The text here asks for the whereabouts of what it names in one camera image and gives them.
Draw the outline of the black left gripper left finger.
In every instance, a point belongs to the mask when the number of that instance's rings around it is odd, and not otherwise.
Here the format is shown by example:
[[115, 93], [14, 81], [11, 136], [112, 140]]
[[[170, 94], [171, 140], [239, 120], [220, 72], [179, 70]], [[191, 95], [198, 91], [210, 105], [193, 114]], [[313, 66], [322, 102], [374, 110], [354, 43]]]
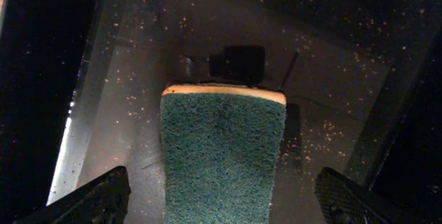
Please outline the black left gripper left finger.
[[117, 166], [14, 224], [123, 224], [130, 194], [128, 172]]

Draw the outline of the yellow green scrub sponge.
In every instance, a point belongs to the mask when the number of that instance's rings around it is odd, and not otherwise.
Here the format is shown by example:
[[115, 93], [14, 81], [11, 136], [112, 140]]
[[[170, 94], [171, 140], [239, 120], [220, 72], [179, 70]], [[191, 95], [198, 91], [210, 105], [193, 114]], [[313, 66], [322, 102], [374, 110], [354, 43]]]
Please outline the yellow green scrub sponge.
[[160, 102], [165, 223], [267, 223], [286, 120], [282, 93], [173, 85]]

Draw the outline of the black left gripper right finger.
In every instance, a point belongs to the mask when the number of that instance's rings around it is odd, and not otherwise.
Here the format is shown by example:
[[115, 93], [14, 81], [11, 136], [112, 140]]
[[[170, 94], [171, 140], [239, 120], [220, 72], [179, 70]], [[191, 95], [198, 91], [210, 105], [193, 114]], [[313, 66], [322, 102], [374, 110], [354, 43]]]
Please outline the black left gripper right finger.
[[326, 224], [390, 223], [366, 203], [350, 179], [324, 167], [315, 179], [314, 193]]

